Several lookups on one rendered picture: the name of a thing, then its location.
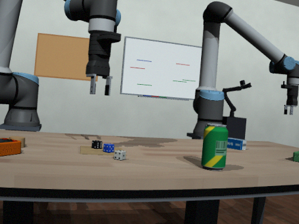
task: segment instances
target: green object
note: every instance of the green object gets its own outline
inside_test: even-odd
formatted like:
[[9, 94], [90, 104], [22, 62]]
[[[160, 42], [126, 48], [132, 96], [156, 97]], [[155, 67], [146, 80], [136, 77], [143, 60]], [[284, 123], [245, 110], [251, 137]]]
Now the green object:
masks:
[[293, 154], [293, 161], [299, 162], [299, 152], [294, 152], [294, 154]]
[[225, 167], [228, 130], [226, 125], [207, 124], [203, 133], [202, 166], [210, 170]]

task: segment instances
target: table leg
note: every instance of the table leg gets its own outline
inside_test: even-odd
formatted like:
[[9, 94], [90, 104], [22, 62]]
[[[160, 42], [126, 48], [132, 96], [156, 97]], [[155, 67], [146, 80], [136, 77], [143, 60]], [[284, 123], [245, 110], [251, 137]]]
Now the table leg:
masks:
[[253, 201], [251, 224], [262, 224], [266, 197], [255, 197]]
[[3, 224], [33, 224], [33, 202], [3, 201]]
[[217, 224], [220, 200], [187, 201], [184, 224]]

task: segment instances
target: yellow stripe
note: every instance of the yellow stripe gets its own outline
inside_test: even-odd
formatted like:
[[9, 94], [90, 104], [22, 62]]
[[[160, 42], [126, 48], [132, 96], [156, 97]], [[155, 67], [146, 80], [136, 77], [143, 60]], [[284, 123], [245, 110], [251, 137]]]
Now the yellow stripe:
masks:
[[214, 156], [210, 161], [208, 161], [204, 166], [212, 168], [223, 156]]
[[212, 131], [214, 128], [215, 128], [215, 127], [213, 127], [213, 126], [209, 126], [209, 127], [207, 127], [207, 128], [205, 129], [205, 132], [203, 133], [203, 138], [205, 138], [205, 136], [208, 135], [208, 133], [209, 133], [210, 131]]

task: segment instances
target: wooden tabletop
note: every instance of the wooden tabletop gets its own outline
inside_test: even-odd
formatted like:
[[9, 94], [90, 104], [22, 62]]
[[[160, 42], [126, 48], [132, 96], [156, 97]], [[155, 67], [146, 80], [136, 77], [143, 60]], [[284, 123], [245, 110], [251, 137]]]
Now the wooden tabletop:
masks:
[[[18, 155], [0, 156], [0, 187], [68, 190], [184, 190], [299, 185], [298, 148], [247, 141], [247, 149], [228, 149], [226, 167], [201, 167], [202, 140], [72, 135], [0, 130], [0, 137], [22, 136]], [[83, 155], [92, 140], [126, 151]]]

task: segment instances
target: wooden floor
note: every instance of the wooden floor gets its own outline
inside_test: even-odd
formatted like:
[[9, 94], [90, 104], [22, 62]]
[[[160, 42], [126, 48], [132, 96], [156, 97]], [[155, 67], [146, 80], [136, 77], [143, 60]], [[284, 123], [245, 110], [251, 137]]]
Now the wooden floor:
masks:
[[[183, 224], [185, 201], [34, 203], [34, 224]], [[218, 224], [250, 224], [253, 199], [220, 200]], [[0, 224], [3, 201], [0, 201]], [[299, 224], [299, 195], [267, 197], [263, 224]]]

